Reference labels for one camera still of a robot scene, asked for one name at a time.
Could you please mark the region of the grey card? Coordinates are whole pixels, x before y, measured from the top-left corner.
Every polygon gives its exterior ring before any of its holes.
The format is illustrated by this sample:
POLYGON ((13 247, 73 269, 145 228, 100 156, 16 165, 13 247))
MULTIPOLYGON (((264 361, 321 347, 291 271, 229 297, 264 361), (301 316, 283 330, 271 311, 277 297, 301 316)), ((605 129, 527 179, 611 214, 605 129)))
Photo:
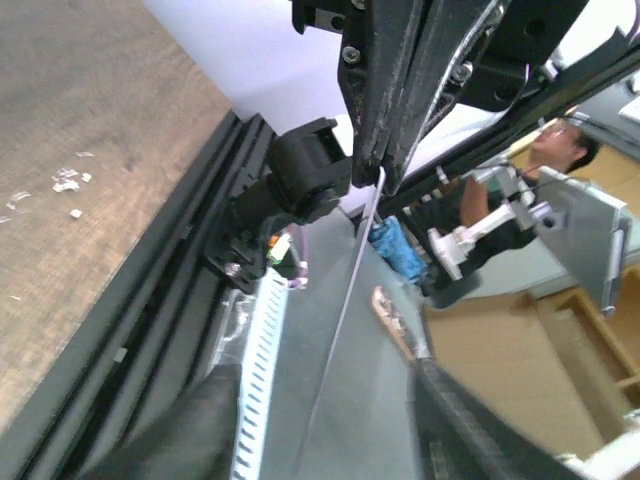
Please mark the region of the grey card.
POLYGON ((301 466, 301 462, 302 462, 302 456, 304 453, 304 449, 307 445, 307 441, 310 438, 310 431, 311 431, 311 427, 313 426, 313 423, 315 421, 315 417, 316 414, 319 410, 319 404, 320 404, 320 400, 323 394, 323 391, 325 390, 325 385, 327 382, 327 378, 329 375, 329 371, 330 371, 330 367, 331 367, 331 362, 332 359, 334 357, 335 354, 335 350, 337 347, 337 343, 338 343, 338 337, 339 334, 341 332, 343 323, 344 323, 344 319, 346 317, 346 313, 349 307, 349 303, 350 303, 350 299, 352 296, 352 292, 353 292, 353 288, 354 285, 356 283, 356 279, 358 276, 358 271, 359 271, 359 266, 362 260, 362 256, 363 256, 363 252, 365 250, 365 245, 367 243, 368 240, 368 235, 370 232, 370 229, 372 227, 372 224, 374 222, 374 216, 376 214, 377 211, 377 207, 380 201, 380 198, 382 196, 383 193, 383 188, 384 185, 386 183, 386 172, 384 170, 384 168, 382 166, 379 167, 378 169, 378 178, 377 181, 375 183, 375 187, 374 190, 372 191, 372 193, 369 195, 366 203, 365 203, 365 208, 363 210, 363 214, 361 217, 361 220, 357 226, 356 229, 356 236, 355 236, 355 244, 354 244, 354 249, 352 251, 352 255, 350 258, 350 262, 349 262, 349 281, 347 284, 347 288, 345 290, 345 294, 344 294, 344 299, 342 302, 342 306, 340 309, 340 314, 337 320, 337 323, 335 325, 335 328, 333 330, 332 333, 332 338, 331 338, 331 343, 326 351, 325 354, 325 365, 324 365, 324 369, 322 371, 322 375, 320 378, 320 382, 318 385, 318 389, 314 395, 313 398, 313 403, 312 403, 312 408, 309 414, 309 417, 306 421, 305 427, 304 427, 304 431, 303 431, 303 437, 300 443, 300 446, 298 448, 298 451, 296 453, 296 457, 294 460, 294 464, 291 470, 291 474, 289 476, 290 479, 296 479, 298 477, 299 471, 300 471, 300 466, 301 466))

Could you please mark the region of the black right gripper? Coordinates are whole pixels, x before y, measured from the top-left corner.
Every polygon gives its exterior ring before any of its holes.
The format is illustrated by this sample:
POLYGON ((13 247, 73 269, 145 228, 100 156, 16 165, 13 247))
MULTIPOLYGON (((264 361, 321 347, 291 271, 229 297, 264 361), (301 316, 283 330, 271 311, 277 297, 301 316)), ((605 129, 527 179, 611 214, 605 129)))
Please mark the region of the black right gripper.
POLYGON ((314 27, 342 38, 338 82, 354 130, 352 183, 373 184, 383 165, 387 196, 399 190, 435 111, 453 102, 506 109, 585 7, 490 0, 291 4, 298 33, 314 27))

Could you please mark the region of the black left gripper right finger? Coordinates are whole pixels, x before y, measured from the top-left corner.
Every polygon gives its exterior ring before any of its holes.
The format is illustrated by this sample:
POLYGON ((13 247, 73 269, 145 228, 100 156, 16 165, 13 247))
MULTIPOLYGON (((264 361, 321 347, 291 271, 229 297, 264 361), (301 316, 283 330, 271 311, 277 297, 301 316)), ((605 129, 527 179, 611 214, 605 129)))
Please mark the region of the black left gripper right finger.
POLYGON ((476 399, 432 358, 412 367, 421 479, 578 479, 476 399))

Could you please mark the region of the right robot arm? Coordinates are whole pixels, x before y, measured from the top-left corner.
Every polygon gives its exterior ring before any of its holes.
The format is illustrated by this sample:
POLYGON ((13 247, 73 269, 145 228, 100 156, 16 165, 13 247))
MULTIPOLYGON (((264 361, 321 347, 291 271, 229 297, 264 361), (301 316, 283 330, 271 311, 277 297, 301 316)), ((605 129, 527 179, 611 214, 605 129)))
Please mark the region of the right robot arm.
POLYGON ((333 211, 350 186, 396 193, 419 142, 456 105, 509 109, 584 10, 581 1, 297 1, 303 31, 319 12, 343 21, 339 88, 354 129, 346 154, 319 118, 268 148, 268 174, 226 209, 206 253, 245 292, 270 237, 333 211))

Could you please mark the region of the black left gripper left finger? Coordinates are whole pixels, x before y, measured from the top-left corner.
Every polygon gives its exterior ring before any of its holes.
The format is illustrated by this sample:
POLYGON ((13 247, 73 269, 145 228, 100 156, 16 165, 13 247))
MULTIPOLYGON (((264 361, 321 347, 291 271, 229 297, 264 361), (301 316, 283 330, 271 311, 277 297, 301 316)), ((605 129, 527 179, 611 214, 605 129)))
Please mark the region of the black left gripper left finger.
POLYGON ((241 366, 218 365, 139 435, 80 479, 227 479, 241 366))

